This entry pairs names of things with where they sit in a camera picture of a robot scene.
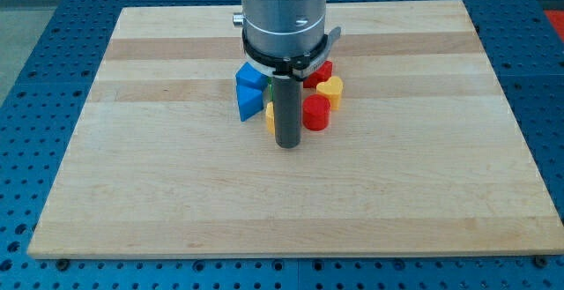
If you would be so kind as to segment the red block behind arm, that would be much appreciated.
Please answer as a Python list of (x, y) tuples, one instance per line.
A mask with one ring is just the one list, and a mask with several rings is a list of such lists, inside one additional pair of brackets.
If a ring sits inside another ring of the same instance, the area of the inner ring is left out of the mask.
[(316, 88), (319, 83), (327, 81), (332, 76), (333, 62), (325, 61), (323, 65), (303, 81), (304, 88)]

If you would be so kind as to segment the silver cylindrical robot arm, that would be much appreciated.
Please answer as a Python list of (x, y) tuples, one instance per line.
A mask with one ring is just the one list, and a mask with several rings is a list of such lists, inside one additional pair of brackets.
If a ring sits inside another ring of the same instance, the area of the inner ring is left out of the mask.
[(241, 0), (233, 22), (254, 50), (272, 57), (301, 56), (322, 41), (325, 5), (326, 0)]

